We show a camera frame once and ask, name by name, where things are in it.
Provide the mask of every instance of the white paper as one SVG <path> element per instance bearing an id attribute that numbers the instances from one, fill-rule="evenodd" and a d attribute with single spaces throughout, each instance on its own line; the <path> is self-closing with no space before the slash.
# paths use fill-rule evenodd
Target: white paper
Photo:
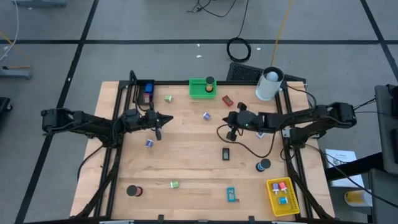
<path id="1" fill-rule="evenodd" d="M 328 158 L 329 162 L 333 163 L 335 166 L 342 165 L 344 163 L 352 162 L 352 161 L 356 160 L 356 156 L 355 156 L 355 152 L 354 151 L 325 149 L 325 152 L 328 155 L 331 155 L 334 158 L 340 160 L 340 161 L 338 161 L 338 160 L 326 155 L 326 158 Z M 355 181 L 358 185 L 364 187 L 362 176 L 360 174 L 351 176 L 350 178 L 353 181 Z M 349 181 L 347 178 L 340 179 L 340 180 L 333 180 L 333 181 L 331 181 L 331 186 L 332 187 L 357 187 L 351 181 Z"/>

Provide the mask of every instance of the green plastic container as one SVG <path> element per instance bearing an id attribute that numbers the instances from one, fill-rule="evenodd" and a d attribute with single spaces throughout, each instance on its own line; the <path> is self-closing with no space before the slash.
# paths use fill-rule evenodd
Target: green plastic container
<path id="1" fill-rule="evenodd" d="M 189 95 L 193 99 L 214 99 L 217 94 L 217 80 L 214 80 L 213 91 L 206 91 L 206 78 L 189 79 Z"/>

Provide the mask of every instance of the wooden table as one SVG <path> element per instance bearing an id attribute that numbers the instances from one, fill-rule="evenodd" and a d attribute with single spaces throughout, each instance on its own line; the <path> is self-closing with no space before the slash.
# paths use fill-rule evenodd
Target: wooden table
<path id="1" fill-rule="evenodd" d="M 303 89 L 301 82 L 289 85 Z M 118 82 L 103 82 L 96 116 L 112 118 L 117 87 Z M 254 215 L 256 220 L 294 220 L 293 215 L 275 217 L 266 193 L 267 179 L 287 177 L 285 162 L 279 156 L 282 150 L 280 134 L 276 134 L 268 157 L 271 167 L 264 172 L 255 169 L 259 158 L 242 146 L 221 141 L 216 135 L 216 128 L 225 124 L 221 119 L 229 111 L 236 110 L 240 101 L 255 113 L 277 112 L 274 100 L 261 101 L 256 97 L 255 87 L 219 85 L 214 100 L 193 100 L 188 95 L 188 85 L 155 86 L 155 110 L 173 115 L 174 119 L 162 128 L 162 140 L 155 140 L 152 149 L 145 147 L 145 141 L 155 139 L 153 131 L 125 135 L 112 219 L 156 220 L 159 214 L 163 214 L 166 220 L 247 220 L 250 215 Z M 165 95 L 172 95 L 173 102 L 166 103 Z M 230 108 L 221 100 L 225 95 L 234 101 Z M 304 93 L 289 89 L 289 95 L 293 111 L 308 108 Z M 211 114 L 209 121 L 203 119 L 204 112 Z M 220 130 L 222 136 L 227 132 L 228 128 Z M 269 150 L 271 137 L 271 134 L 266 134 L 259 139 L 256 133 L 245 131 L 237 141 L 264 155 Z M 311 139 L 307 143 L 318 147 L 316 140 Z M 100 145 L 97 139 L 89 139 L 85 156 Z M 230 161 L 222 161 L 223 147 L 230 148 Z M 77 214 L 98 188 L 104 152 L 83 166 L 71 215 Z M 326 212 L 334 216 L 319 152 L 310 147 L 301 152 L 309 190 Z M 170 188 L 172 180 L 180 182 L 178 189 Z M 142 196 L 127 195 L 126 189 L 132 184 L 144 189 Z M 235 188 L 239 203 L 227 202 L 227 187 Z M 302 216 L 305 217 L 302 194 L 299 190 L 297 193 Z M 107 201 L 108 192 L 104 194 L 101 214 L 105 213 Z"/>

